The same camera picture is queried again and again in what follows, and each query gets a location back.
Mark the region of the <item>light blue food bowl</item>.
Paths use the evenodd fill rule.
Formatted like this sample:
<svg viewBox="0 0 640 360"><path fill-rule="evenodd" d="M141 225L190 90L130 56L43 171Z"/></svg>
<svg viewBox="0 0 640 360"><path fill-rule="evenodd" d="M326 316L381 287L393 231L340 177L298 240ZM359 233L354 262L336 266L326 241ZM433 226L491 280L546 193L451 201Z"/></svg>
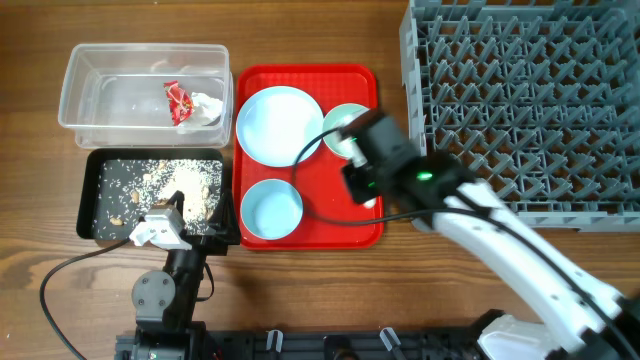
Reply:
<svg viewBox="0 0 640 360"><path fill-rule="evenodd" d="M241 220L250 234L262 240L280 240L302 221L303 202L288 182L266 179L254 184L240 204Z"/></svg>

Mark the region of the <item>mint green bowl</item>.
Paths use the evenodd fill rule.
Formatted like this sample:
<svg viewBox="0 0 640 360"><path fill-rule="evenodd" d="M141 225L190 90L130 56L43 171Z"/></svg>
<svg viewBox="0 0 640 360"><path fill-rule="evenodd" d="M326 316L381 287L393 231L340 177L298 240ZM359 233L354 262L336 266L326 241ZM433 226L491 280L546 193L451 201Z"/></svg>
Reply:
<svg viewBox="0 0 640 360"><path fill-rule="evenodd" d="M346 126L368 110L368 107L356 103L338 105L330 110L325 116L322 131ZM350 141L343 140L338 132L326 135L323 138L323 141L336 156L343 159L350 159L353 156L353 149Z"/></svg>

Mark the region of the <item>red snack wrapper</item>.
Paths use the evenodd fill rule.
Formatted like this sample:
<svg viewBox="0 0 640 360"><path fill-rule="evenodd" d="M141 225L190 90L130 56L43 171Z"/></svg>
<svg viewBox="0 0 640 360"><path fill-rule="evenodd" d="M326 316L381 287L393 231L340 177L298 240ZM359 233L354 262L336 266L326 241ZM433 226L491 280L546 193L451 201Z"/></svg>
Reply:
<svg viewBox="0 0 640 360"><path fill-rule="evenodd" d="M177 81L166 82L163 88L168 99L172 123L178 126L193 114L193 102Z"/></svg>

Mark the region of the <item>white napkin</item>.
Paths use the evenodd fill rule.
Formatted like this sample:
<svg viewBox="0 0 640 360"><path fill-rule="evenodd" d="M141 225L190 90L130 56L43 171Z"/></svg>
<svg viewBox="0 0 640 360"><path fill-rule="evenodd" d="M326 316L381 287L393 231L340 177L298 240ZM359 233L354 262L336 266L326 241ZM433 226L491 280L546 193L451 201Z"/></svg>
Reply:
<svg viewBox="0 0 640 360"><path fill-rule="evenodd" d="M188 134L200 127L215 127L221 121L223 101L205 93L192 92L193 113L183 121L177 132Z"/></svg>

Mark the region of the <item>light blue plate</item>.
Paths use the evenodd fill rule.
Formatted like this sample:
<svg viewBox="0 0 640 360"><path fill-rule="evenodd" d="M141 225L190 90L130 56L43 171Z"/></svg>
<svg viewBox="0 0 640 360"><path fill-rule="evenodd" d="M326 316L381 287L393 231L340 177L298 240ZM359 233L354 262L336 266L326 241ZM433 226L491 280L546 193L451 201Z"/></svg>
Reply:
<svg viewBox="0 0 640 360"><path fill-rule="evenodd" d="M291 166L322 133L324 114L306 92L289 86L258 91L237 116L236 138L252 160L269 167Z"/></svg>

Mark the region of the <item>white plastic fork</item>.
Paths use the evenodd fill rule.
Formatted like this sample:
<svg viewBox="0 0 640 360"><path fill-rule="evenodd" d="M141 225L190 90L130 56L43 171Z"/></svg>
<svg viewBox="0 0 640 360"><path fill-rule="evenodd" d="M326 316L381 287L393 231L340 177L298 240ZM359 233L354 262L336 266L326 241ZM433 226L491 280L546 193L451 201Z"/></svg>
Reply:
<svg viewBox="0 0 640 360"><path fill-rule="evenodd" d="M373 208L373 207L376 205L376 202L377 202L377 198L376 198L376 197L374 197L374 198L372 198L372 199L369 199L369 200L365 201L365 202L363 203L363 206L364 206L365 208L367 208L367 209L370 209L370 208Z"/></svg>

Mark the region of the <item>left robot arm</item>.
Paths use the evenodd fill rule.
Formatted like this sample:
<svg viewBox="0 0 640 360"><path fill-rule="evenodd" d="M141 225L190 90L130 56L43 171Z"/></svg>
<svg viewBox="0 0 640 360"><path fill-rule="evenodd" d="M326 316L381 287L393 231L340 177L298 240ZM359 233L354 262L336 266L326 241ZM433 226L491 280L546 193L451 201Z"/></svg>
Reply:
<svg viewBox="0 0 640 360"><path fill-rule="evenodd" d="M212 277L206 259L225 256L241 242L241 232L229 189L221 193L203 235L190 235L183 219L185 195L177 191L166 203L154 205L140 218L129 239L167 251L162 269L143 274L132 289L136 330L116 343L117 359L220 359L222 352L203 322L195 322L201 281Z"/></svg>

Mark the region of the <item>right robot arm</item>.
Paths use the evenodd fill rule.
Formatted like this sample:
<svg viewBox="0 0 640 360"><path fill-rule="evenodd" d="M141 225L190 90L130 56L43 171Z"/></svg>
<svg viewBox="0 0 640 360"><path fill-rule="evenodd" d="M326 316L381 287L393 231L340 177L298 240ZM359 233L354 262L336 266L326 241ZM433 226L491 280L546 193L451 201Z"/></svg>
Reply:
<svg viewBox="0 0 640 360"><path fill-rule="evenodd" d="M489 358L638 358L638 299L565 257L449 154L371 156L342 173L356 202L396 202L478 257L536 313L537 324L490 321L478 338Z"/></svg>

